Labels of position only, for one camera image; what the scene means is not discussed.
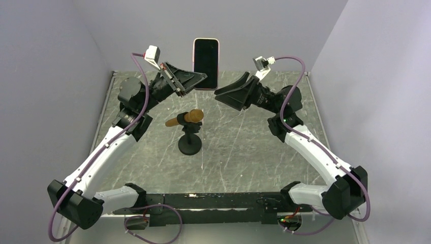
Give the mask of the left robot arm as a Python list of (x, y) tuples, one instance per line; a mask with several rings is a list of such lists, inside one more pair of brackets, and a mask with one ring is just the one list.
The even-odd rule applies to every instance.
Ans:
[(126, 78), (117, 96), (119, 113), (104, 139), (65, 180), (49, 184), (48, 195), (56, 212), (84, 230), (109, 212), (123, 208), (135, 214), (142, 212), (147, 199), (141, 187), (128, 183), (104, 192), (97, 188), (122, 155), (145, 134), (152, 122), (147, 113), (172, 94), (184, 97), (206, 78), (205, 73), (185, 71), (168, 62), (161, 63), (148, 87), (137, 77)]

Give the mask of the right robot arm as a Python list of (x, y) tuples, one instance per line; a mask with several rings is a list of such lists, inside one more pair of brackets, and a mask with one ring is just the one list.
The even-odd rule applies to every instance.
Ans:
[(280, 203), (286, 211), (299, 205), (323, 208), (341, 220), (366, 203), (367, 172), (351, 167), (323, 145), (296, 115), (302, 108), (300, 89), (292, 85), (274, 93), (248, 72), (234, 83), (217, 89), (215, 99), (238, 111), (251, 105), (273, 112), (268, 127), (273, 136), (296, 150), (324, 179), (325, 185), (294, 181), (281, 189)]

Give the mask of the phone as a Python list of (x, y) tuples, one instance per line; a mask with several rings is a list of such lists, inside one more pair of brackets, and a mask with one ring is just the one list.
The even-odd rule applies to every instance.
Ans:
[(193, 42), (193, 71), (207, 75), (195, 86), (199, 90), (218, 88), (220, 43), (215, 38), (196, 38)]

